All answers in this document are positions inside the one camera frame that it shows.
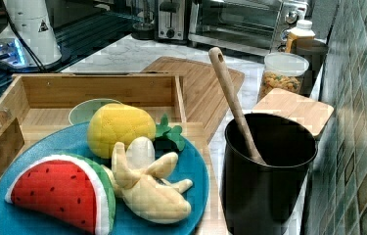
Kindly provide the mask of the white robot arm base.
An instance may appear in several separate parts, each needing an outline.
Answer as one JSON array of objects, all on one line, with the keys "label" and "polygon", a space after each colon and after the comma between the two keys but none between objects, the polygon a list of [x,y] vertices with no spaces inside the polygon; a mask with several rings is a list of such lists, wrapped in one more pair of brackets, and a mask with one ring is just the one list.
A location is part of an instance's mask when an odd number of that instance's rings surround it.
[{"label": "white robot arm base", "polygon": [[45,0],[2,0],[8,20],[0,32],[0,62],[14,69],[44,70],[62,54]]}]

